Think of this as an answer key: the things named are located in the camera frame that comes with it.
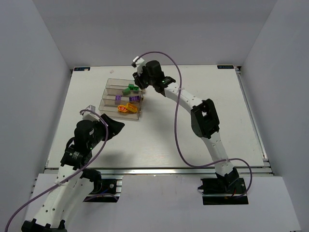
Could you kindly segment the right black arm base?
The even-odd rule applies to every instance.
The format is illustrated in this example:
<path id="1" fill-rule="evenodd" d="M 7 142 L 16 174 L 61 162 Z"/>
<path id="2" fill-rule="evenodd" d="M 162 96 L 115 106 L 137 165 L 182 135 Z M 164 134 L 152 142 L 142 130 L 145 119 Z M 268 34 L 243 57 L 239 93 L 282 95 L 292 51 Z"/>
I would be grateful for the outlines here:
<path id="1" fill-rule="evenodd" d="M 203 205 L 248 205 L 246 185 L 240 178 L 231 187 L 225 186 L 216 178 L 203 178 L 197 190 L 202 194 Z"/>

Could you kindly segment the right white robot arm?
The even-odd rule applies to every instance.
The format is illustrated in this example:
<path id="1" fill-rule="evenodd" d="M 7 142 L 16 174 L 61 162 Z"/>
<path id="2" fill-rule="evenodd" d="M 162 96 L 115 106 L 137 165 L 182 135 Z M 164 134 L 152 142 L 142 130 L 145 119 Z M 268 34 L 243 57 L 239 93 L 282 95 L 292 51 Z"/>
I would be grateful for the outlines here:
<path id="1" fill-rule="evenodd" d="M 135 58 L 132 66 L 137 69 L 133 78 L 138 87 L 146 89 L 152 86 L 156 92 L 175 101 L 176 107 L 181 106 L 190 114 L 191 129 L 208 149 L 219 187 L 225 192 L 233 189 L 239 174 L 223 146 L 214 102 L 210 99 L 202 100 L 182 89 L 175 79 L 164 74 L 156 60 L 145 62 L 141 58 Z"/>

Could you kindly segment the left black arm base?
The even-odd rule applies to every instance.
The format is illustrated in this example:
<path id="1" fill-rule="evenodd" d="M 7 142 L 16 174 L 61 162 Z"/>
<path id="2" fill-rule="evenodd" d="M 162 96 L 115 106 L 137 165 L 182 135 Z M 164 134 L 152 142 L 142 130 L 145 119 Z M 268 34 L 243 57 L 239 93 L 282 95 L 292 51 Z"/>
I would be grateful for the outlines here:
<path id="1" fill-rule="evenodd" d="M 87 203 L 116 203 L 119 200 L 122 180 L 119 178 L 102 177 L 101 173 L 93 169 L 83 170 L 81 178 L 91 182 L 92 191 L 84 199 Z"/>

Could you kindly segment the green lego top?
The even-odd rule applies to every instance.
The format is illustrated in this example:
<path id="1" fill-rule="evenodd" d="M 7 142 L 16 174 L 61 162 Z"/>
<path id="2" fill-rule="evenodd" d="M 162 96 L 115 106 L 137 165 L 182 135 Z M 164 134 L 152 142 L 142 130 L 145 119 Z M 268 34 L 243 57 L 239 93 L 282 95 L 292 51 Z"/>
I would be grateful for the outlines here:
<path id="1" fill-rule="evenodd" d="M 135 87 L 135 85 L 134 85 L 134 84 L 129 84 L 129 85 L 128 85 L 128 88 L 129 88 L 130 90 L 133 90 L 133 89 L 134 89 L 134 87 Z"/>

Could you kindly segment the purple long lego brick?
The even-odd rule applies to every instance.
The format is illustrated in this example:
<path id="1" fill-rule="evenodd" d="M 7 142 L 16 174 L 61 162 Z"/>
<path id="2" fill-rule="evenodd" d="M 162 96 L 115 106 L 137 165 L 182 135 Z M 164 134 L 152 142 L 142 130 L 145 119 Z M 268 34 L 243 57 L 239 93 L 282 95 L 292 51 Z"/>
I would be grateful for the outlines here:
<path id="1" fill-rule="evenodd" d="M 130 96 L 129 97 L 130 102 L 140 102 L 140 96 Z"/>

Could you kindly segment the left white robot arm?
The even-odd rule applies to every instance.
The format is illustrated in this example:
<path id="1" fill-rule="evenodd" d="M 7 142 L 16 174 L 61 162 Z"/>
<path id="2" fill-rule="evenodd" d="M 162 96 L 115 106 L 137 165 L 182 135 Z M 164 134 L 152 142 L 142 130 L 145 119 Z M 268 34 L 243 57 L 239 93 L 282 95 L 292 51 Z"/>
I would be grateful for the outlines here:
<path id="1" fill-rule="evenodd" d="M 96 197 L 118 198 L 102 184 L 101 173 L 87 168 L 92 151 L 100 142 L 107 142 L 125 126 L 106 114 L 97 115 L 89 110 L 76 124 L 74 136 L 66 144 L 54 187 L 31 220 L 24 221 L 23 232 L 65 232 L 76 208 Z"/>

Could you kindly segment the yellow rounded lego piece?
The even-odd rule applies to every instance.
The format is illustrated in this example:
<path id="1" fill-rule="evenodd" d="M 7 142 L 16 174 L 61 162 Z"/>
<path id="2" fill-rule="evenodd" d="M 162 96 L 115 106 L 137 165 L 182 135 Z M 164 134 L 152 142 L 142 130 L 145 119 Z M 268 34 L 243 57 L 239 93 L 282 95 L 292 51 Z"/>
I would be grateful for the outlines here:
<path id="1" fill-rule="evenodd" d="M 120 113 L 128 113 L 128 109 L 126 108 L 125 105 L 119 105 L 119 106 L 117 106 L 117 110 L 118 110 L 118 112 L 120 112 Z"/>

